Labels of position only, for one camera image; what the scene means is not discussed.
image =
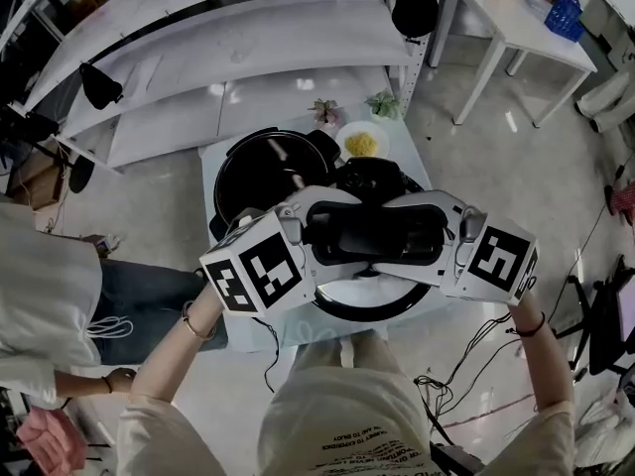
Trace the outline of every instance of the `black wristband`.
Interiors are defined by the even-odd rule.
[[[543,318],[541,319],[540,323],[538,324],[537,328],[534,328],[532,330],[529,331],[518,331],[517,329],[514,328],[509,328],[507,330],[505,330],[507,333],[515,333],[516,335],[518,335],[519,337],[523,337],[523,338],[531,338],[533,337],[536,333],[538,333],[540,331],[540,329],[545,325],[545,313],[541,312],[541,314],[543,315]]]
[[[101,379],[103,379],[103,382],[106,383],[106,386],[108,387],[108,393],[112,393],[112,386],[110,386],[110,382],[108,381],[108,378],[102,377]]]

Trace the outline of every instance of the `green plant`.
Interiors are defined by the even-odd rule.
[[[366,104],[370,106],[370,110],[377,116],[384,118],[395,118],[397,116],[399,100],[388,89],[368,97]]]
[[[317,122],[333,124],[337,121],[337,102],[334,100],[318,99],[314,102],[314,107],[309,109],[316,113]]]

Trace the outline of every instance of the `yellow food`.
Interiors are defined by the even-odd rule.
[[[377,142],[367,132],[358,132],[344,140],[346,150],[353,157],[375,157]]]

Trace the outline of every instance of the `person's right hand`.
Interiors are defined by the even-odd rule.
[[[132,369],[118,368],[108,374],[105,379],[112,388],[112,393],[128,393],[136,375],[137,373]]]

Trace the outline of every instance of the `table leg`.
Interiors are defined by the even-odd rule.
[[[588,70],[582,70],[574,75],[567,83],[567,85],[558,94],[556,100],[554,100],[553,102],[549,102],[547,104],[547,107],[543,109],[541,113],[534,119],[534,127],[536,127],[537,129],[540,128],[540,126],[545,123],[545,120],[552,116],[558,110],[558,108],[563,105],[563,103],[569,100],[569,98],[584,82],[589,74],[590,72]]]
[[[460,125],[465,121],[465,118],[474,106],[474,102],[476,102],[480,92],[483,91],[483,88],[491,77],[494,68],[498,65],[503,53],[505,53],[506,47],[505,41],[503,41],[500,36],[497,35],[494,37],[492,44],[489,45],[485,58],[480,63],[480,67],[476,73],[476,84],[472,88],[471,93],[467,97],[467,100],[463,104],[463,107],[458,115],[453,118],[454,125]]]
[[[444,11],[441,14],[441,22],[435,36],[435,43],[433,44],[433,51],[430,54],[428,64],[430,67],[436,67],[439,65],[441,54],[444,52],[445,39],[449,33],[449,26],[452,24],[452,18],[454,17],[454,11],[456,10],[456,4],[458,0],[445,0]]]
[[[516,75],[516,72],[518,72],[518,69],[523,64],[523,61],[525,61],[528,54],[529,52],[527,50],[518,50],[516,55],[514,55],[514,59],[512,59],[509,65],[507,65],[505,72],[509,75]]]

